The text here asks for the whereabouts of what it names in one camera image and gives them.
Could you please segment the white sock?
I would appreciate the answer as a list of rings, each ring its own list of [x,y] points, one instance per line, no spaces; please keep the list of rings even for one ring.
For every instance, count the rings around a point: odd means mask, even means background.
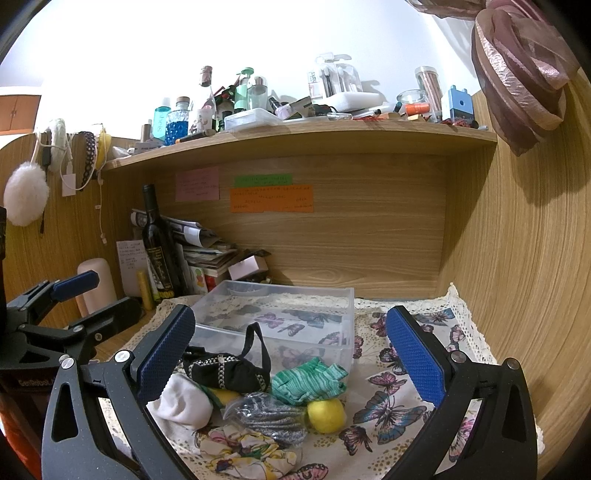
[[[211,419],[211,400],[197,385],[182,374],[173,373],[160,396],[146,404],[156,425],[165,434],[178,428],[199,430]]]

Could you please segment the floral yellow white scrunchie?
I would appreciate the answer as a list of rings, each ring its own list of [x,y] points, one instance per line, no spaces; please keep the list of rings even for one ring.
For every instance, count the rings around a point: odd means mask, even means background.
[[[301,459],[273,437],[231,424],[199,433],[195,443],[208,470],[235,479],[280,479]]]

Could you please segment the grey glitter scrunchie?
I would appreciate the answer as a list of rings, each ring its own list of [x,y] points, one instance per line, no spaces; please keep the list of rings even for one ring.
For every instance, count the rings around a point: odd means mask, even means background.
[[[262,433],[283,446],[300,446],[308,436],[304,407],[264,392],[250,393],[224,407],[222,418]]]

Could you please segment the yellow soft ball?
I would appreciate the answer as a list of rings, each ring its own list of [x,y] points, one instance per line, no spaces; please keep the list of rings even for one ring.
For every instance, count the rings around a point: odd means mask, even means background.
[[[307,405],[308,421],[312,429],[321,434],[334,434],[346,425],[345,407],[341,400],[315,400]]]

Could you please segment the cream cylindrical case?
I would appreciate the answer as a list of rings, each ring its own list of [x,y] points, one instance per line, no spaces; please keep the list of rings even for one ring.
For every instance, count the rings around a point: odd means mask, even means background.
[[[92,258],[80,263],[77,273],[94,271],[98,275],[98,285],[76,297],[76,303],[80,314],[85,317],[117,300],[116,291],[108,262],[104,258]]]

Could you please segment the white handwritten note paper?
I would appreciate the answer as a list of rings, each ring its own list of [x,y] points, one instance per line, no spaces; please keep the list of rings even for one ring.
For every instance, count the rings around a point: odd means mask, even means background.
[[[141,293],[137,280],[137,272],[147,270],[143,241],[117,241],[116,249],[123,293],[128,297],[140,297]]]

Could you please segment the dark wine bottle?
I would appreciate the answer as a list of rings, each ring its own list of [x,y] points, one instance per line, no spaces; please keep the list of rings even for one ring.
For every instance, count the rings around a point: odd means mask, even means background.
[[[142,239],[148,260],[156,274],[156,289],[162,299],[171,299],[180,292],[177,268],[174,262],[173,245],[168,225],[159,213],[155,186],[142,187],[146,211],[146,224],[142,230]]]

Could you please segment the white fluffy pompom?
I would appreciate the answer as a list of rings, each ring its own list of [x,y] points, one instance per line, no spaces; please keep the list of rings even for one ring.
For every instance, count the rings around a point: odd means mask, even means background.
[[[8,179],[3,202],[8,220],[26,227],[41,218],[50,189],[44,170],[34,162],[23,162]]]

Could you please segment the stack of magazines and papers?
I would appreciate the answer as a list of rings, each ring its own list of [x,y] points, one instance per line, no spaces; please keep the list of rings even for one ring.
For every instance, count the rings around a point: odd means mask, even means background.
[[[183,278],[190,294],[205,294],[229,279],[229,267],[242,258],[233,243],[198,222],[163,216],[175,242]]]

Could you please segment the small pink white box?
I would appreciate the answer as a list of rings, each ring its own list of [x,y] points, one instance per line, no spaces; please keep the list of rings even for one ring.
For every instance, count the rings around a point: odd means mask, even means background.
[[[250,255],[228,268],[230,279],[233,281],[245,280],[254,275],[269,271],[266,260],[259,255]]]

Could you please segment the clear plastic storage bin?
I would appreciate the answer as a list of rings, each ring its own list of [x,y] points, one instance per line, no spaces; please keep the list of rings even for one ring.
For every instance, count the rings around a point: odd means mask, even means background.
[[[349,370],[355,350],[355,290],[256,284],[225,280],[192,306],[190,344],[215,353],[239,354],[246,328],[256,322],[263,337],[246,359],[262,364],[260,346],[276,374],[321,358]]]

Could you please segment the blue patterned glass jar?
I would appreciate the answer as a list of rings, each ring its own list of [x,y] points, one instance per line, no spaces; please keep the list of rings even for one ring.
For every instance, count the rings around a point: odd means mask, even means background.
[[[188,134],[190,97],[180,96],[174,108],[168,113],[165,124],[164,144],[173,145]]]

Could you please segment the orange sticky note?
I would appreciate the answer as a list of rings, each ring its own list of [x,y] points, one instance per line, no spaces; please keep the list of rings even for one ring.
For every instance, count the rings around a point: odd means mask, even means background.
[[[233,188],[231,213],[312,213],[314,188],[311,185],[280,185]]]

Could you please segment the wooden shelf board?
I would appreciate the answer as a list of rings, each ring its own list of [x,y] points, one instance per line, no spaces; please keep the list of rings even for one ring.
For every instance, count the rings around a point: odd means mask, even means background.
[[[338,154],[421,154],[449,157],[492,147],[497,135],[466,127],[396,120],[314,120],[262,126],[111,160],[125,168],[195,169],[232,161]]]

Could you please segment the blue stamp device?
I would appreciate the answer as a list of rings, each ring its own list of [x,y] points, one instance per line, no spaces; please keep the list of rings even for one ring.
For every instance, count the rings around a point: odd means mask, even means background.
[[[458,89],[453,85],[449,90],[449,106],[453,121],[465,120],[471,123],[475,120],[472,96],[466,89]]]

